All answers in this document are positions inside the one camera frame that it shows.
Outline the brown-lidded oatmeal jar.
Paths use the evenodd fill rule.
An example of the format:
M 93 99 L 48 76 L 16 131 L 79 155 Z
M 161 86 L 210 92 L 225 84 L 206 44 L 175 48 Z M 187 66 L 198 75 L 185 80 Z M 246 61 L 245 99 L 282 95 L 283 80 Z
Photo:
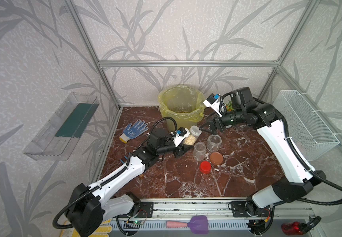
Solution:
M 222 144 L 222 139 L 219 135 L 210 135 L 207 139 L 207 149 L 213 153 L 217 152 Z

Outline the small oatmeal jar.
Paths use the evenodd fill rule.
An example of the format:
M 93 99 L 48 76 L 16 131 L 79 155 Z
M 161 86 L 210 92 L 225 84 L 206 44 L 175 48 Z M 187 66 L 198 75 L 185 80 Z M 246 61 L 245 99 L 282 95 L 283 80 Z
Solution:
M 187 138 L 184 139 L 183 144 L 193 146 L 197 139 L 198 137 L 196 138 L 195 136 L 190 134 Z

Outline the red-lidded oatmeal jar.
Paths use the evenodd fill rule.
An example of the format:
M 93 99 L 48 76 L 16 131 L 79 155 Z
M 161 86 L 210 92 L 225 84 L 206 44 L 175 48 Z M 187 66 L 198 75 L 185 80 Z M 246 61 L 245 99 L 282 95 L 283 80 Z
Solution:
M 203 142 L 198 142 L 194 144 L 194 149 L 193 149 L 193 158 L 197 162 L 201 162 L 204 160 L 206 154 L 206 146 Z

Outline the brown jar lid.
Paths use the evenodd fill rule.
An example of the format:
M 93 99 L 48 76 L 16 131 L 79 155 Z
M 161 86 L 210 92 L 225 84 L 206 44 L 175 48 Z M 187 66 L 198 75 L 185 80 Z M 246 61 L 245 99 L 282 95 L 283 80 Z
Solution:
M 219 152 L 211 153 L 209 160 L 213 165 L 216 165 L 216 166 L 222 165 L 224 163 L 223 155 Z

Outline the red jar lid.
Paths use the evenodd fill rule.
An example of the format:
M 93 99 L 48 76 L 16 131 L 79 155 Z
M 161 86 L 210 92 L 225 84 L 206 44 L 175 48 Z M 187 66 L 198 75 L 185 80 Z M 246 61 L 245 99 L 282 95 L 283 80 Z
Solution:
M 199 166 L 201 173 L 209 174 L 211 172 L 211 163 L 208 161 L 202 161 Z

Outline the clear plastic jar lid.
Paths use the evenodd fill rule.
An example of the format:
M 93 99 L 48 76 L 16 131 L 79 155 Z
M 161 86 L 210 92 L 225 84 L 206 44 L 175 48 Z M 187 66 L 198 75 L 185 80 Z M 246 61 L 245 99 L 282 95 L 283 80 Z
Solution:
M 195 136 L 196 138 L 202 134 L 202 131 L 196 125 L 191 126 L 189 131 L 190 134 Z

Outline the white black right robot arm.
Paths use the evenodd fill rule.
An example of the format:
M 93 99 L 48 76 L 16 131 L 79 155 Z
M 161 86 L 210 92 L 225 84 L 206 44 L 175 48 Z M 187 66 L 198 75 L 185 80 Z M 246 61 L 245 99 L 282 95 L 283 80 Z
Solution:
M 317 171 L 305 159 L 289 134 L 284 115 L 273 105 L 253 97 L 250 88 L 243 87 L 224 95 L 211 94 L 203 104 L 216 112 L 213 119 L 199 127 L 201 131 L 217 135 L 230 125 L 245 123 L 256 130 L 267 142 L 284 173 L 283 178 L 247 198 L 245 209 L 257 216 L 260 209 L 270 205 L 291 203 L 296 200 L 316 205 L 341 205 L 335 201 L 306 199 L 314 186 L 325 183 L 342 192 L 342 187 L 328 181 L 322 170 Z

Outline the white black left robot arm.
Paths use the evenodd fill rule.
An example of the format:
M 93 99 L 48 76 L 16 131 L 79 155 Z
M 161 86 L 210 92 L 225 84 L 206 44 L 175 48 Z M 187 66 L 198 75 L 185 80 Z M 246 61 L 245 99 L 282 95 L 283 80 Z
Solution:
M 164 117 L 155 122 L 147 138 L 127 157 L 119 168 L 88 186 L 74 188 L 68 204 L 53 219 L 55 229 L 74 228 L 81 237 L 88 237 L 106 220 L 130 213 L 139 207 L 133 194 L 114 195 L 134 178 L 145 173 L 168 153 L 182 157 L 193 148 L 184 140 L 190 131 L 178 127 L 175 119 Z

